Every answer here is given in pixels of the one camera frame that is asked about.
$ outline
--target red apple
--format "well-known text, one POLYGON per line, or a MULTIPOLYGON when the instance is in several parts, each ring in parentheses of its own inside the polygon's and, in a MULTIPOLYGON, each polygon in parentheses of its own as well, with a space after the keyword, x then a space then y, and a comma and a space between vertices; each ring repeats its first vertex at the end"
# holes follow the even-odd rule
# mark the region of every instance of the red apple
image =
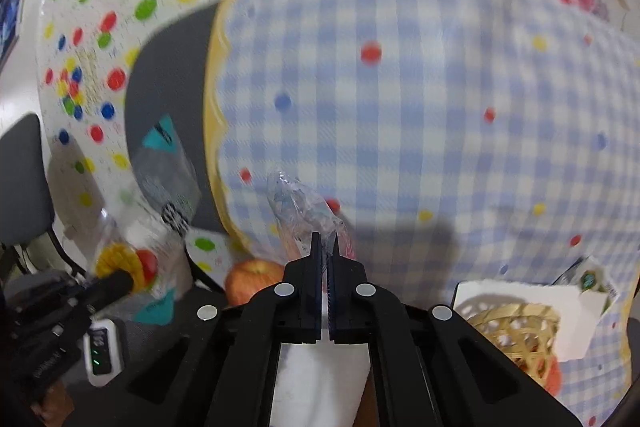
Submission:
POLYGON ((145 275, 145 285, 153 281, 154 277, 158 273, 158 258, 156 254, 150 250, 136 250, 136 255, 142 263, 142 273, 145 275))
POLYGON ((231 306, 246 304, 260 290, 282 281, 284 266, 265 261, 250 259, 236 264, 225 279, 226 298, 231 306))

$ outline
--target plastic bag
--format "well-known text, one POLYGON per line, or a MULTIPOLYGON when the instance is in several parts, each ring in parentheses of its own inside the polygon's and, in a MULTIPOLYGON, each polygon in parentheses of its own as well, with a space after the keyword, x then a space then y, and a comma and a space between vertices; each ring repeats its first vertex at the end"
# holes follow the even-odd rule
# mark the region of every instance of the plastic bag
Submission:
POLYGON ((289 180, 284 172, 272 172, 267 179, 271 210, 278 222, 278 232, 289 261, 309 254, 312 232, 319 232, 322 249, 338 238, 340 254, 355 259, 351 239, 343 220, 335 216, 326 201, 312 188, 298 180, 289 180))
POLYGON ((110 315, 167 324, 200 191, 168 116, 145 136, 131 164, 137 183, 116 212, 102 210, 92 273, 100 279, 123 269, 133 279, 131 293, 108 308, 110 315))

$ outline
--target polka dot fabric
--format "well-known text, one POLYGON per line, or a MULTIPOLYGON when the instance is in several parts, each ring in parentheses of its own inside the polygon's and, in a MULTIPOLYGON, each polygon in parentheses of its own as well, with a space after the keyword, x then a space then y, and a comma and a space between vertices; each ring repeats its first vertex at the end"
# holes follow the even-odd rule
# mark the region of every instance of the polka dot fabric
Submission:
POLYGON ((587 357, 562 364, 559 399, 606 418, 628 369, 611 323, 639 257, 640 46, 537 0, 236 0, 225 33, 218 167, 249 248, 282 252, 266 187, 277 166, 337 198, 370 280, 420 307, 462 280, 552 283, 594 255, 624 295, 587 357))

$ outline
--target white circular marker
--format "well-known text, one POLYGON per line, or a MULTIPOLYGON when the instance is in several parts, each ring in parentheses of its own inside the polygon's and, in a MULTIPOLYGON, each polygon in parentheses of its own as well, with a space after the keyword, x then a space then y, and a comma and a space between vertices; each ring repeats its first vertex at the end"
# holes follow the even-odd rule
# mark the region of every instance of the white circular marker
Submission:
POLYGON ((288 282, 281 282, 273 289, 278 297, 287 297, 291 295, 295 290, 295 286, 288 282))
POLYGON ((433 316, 439 321, 448 321, 453 316, 451 308, 446 306, 436 306, 431 313, 433 313, 433 316))
POLYGON ((201 306, 198 308, 198 318, 201 321, 210 321, 218 315, 218 308, 212 306, 211 304, 207 304, 206 306, 201 306))
POLYGON ((376 292, 376 287, 368 282, 364 282, 362 284, 358 284, 356 286, 356 293, 358 295, 362 295, 363 297, 370 297, 376 292))

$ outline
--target white device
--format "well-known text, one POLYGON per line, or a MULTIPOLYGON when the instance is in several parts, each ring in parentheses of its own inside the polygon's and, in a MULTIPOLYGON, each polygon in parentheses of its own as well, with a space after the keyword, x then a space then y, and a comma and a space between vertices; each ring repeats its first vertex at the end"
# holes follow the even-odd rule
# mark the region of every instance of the white device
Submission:
POLYGON ((119 374, 124 364, 116 324, 94 321, 84 334, 84 367, 91 385, 102 387, 119 374))

